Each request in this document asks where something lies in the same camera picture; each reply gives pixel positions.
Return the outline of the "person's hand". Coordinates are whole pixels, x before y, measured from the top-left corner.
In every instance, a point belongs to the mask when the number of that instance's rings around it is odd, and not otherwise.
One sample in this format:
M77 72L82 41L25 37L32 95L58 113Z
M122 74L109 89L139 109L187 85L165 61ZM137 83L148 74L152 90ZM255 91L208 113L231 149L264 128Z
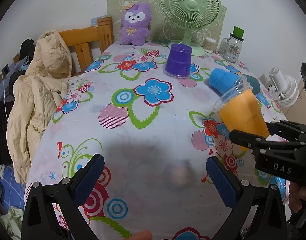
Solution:
M306 186L291 182L289 186L289 208L297 213L302 208L302 201L306 201Z

